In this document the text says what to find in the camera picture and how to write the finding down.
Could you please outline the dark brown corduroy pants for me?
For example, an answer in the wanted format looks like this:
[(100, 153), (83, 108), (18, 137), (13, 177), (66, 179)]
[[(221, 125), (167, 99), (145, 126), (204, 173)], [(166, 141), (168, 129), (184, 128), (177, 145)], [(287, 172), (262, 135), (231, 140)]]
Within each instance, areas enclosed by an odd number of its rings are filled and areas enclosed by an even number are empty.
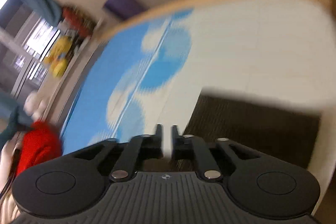
[(202, 92), (184, 134), (212, 143), (232, 141), (307, 168), (319, 131), (320, 112), (295, 111), (256, 101)]

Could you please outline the red folded blanket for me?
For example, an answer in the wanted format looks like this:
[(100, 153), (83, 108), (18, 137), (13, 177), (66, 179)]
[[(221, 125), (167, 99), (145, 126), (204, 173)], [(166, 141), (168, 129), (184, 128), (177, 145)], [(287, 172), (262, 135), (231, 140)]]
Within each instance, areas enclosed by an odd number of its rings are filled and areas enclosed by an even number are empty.
[(62, 155), (62, 143), (54, 129), (44, 121), (36, 121), (25, 133), (16, 176), (32, 166)]

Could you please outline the yellow plush toy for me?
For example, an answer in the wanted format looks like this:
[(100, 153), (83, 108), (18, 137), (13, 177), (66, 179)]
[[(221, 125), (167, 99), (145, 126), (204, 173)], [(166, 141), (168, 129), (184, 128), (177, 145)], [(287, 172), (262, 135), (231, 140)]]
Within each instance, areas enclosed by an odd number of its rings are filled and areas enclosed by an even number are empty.
[(51, 47), (43, 63), (49, 67), (49, 72), (54, 78), (62, 77), (68, 67), (67, 54), (72, 46), (69, 36), (60, 36)]

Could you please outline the blue white patterned bedsheet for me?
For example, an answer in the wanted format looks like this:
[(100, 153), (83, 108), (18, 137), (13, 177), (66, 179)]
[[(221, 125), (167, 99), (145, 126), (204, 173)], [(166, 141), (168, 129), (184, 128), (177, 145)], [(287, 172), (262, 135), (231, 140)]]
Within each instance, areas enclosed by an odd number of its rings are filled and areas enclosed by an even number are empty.
[(120, 31), (82, 85), (64, 153), (184, 130), (205, 90), (335, 115), (335, 21), (311, 0), (238, 0)]

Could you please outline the purple box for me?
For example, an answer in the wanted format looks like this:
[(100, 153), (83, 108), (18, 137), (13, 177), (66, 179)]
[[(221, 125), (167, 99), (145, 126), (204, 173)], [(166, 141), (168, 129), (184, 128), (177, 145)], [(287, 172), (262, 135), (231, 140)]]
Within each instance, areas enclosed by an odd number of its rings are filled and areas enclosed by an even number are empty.
[(139, 0), (107, 0), (103, 8), (123, 21), (147, 11)]

